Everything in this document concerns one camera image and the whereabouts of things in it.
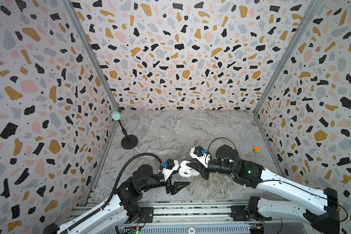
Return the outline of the white earbud charging case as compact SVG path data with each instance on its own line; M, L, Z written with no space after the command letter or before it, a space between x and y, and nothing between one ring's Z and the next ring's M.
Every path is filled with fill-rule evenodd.
M187 163L188 161L186 160L182 161L178 169L178 174L184 178L190 178L192 176L191 168L186 165Z

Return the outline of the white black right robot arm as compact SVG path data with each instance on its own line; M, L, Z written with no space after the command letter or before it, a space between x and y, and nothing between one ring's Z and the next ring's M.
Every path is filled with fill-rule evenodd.
M251 219L280 217L311 225L324 234L338 234L340 216L337 191L310 188L275 174L262 165L242 160L238 151L228 145L220 146L212 158L200 146L190 151L191 161L183 161L179 174L201 176L208 180L211 173L228 175L233 182L247 188L268 191L283 201L250 197L245 213Z

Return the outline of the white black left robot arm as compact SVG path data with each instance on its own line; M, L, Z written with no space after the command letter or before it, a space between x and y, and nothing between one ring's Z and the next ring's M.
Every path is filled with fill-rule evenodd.
M142 191L165 187L166 193L176 194L189 185L189 182L171 182L171 176L179 173L182 177L192 176L192 169L180 167L177 162L172 169L163 168L154 174L151 165L140 166L133 175L123 182L120 187L104 202L100 203L85 214L60 226L52 223L48 225L44 234L98 234L114 226L126 222L135 222L141 212L138 201L143 198Z

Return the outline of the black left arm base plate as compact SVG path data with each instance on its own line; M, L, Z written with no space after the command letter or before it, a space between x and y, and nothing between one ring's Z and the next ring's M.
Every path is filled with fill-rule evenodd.
M127 209L127 223L152 223L154 218L154 207L129 207Z

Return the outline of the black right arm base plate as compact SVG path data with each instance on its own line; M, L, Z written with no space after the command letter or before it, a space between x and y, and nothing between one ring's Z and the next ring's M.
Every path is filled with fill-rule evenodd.
M271 221L271 217L263 217L259 213L250 213L246 211L246 206L231 206L230 217L233 221Z

